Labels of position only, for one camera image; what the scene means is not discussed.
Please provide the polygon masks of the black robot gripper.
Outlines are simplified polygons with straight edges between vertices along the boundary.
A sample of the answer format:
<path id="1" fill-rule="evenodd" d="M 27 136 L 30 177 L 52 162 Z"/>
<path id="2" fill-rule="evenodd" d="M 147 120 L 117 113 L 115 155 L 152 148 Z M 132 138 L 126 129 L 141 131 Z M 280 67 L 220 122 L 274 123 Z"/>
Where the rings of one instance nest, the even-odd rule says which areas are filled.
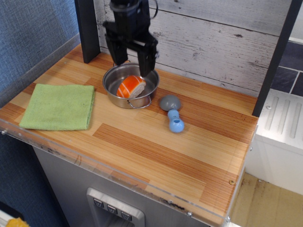
<path id="1" fill-rule="evenodd" d="M 110 9 L 114 13 L 113 22 L 106 21 L 106 42 L 112 59 L 116 65 L 128 60 L 127 48 L 136 49 L 138 42 L 146 47 L 158 44 L 150 31 L 150 6 L 147 0 L 111 0 Z M 156 49 L 138 52 L 141 76 L 147 76 L 155 68 L 158 52 Z"/>

